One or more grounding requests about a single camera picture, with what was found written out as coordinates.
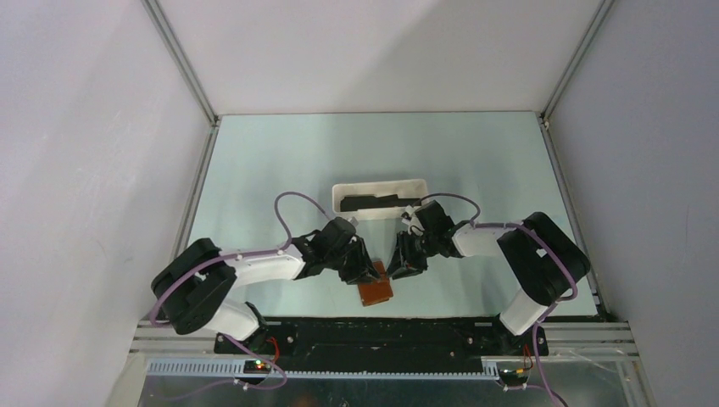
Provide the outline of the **brown leather card holder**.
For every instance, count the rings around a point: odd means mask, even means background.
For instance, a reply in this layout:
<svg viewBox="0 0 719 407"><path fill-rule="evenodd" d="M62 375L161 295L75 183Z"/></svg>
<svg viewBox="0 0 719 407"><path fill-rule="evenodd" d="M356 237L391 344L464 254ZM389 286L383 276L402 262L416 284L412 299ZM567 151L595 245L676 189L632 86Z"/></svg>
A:
<svg viewBox="0 0 719 407"><path fill-rule="evenodd" d="M393 298L393 289L390 280L387 278L384 264L381 260L376 260L373 265L381 278L374 282L358 285L360 302L363 307L385 303Z"/></svg>

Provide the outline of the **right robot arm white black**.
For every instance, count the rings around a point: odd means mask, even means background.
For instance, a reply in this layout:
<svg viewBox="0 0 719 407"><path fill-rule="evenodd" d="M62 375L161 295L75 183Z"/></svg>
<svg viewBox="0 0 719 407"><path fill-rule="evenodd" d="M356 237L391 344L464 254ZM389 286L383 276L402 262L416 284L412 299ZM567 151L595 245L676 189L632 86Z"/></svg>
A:
<svg viewBox="0 0 719 407"><path fill-rule="evenodd" d="M527 331L557 304L578 295L577 283L591 270L587 255L543 212L519 223L474 219L455 222L443 206L429 200L410 205L401 216L406 230L397 235L389 278L417 276L428 260L504 256L519 289L493 323L493 343L503 354L515 354L527 343Z"/></svg>

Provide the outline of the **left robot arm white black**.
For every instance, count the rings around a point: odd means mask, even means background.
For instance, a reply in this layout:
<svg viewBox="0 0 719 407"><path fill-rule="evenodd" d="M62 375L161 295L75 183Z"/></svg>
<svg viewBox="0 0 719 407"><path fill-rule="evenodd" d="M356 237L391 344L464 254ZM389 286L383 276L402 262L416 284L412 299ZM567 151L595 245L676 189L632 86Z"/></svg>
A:
<svg viewBox="0 0 719 407"><path fill-rule="evenodd" d="M178 335L208 329L258 353L268 342L265 319L255 305L236 301L231 293L261 282L303 280L325 270L336 271L348 285L382 277L355 226L340 217L320 230L290 237L279 248L254 252L224 251L200 238L152 280L156 303L149 320L154 326L171 326Z"/></svg>

